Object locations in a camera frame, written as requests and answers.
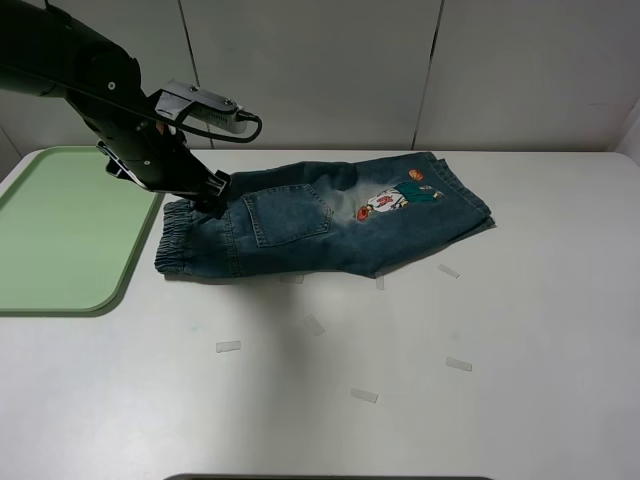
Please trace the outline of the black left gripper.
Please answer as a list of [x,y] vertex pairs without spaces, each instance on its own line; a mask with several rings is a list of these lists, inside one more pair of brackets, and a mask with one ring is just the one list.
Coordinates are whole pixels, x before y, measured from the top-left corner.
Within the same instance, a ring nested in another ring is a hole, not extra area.
[[95,119],[94,133],[108,157],[109,175],[153,192],[196,195],[194,209],[214,218],[226,212],[231,176],[221,170],[210,173],[180,135],[131,114]]

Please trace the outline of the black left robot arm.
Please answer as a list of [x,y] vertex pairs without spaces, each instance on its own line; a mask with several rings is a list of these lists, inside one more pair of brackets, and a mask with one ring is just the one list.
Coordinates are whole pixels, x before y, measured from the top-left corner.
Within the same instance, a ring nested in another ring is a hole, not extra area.
[[179,124],[157,112],[167,91],[146,95],[138,61],[64,10],[2,2],[1,87],[65,100],[97,136],[109,175],[215,217],[226,211],[231,178],[206,168]]

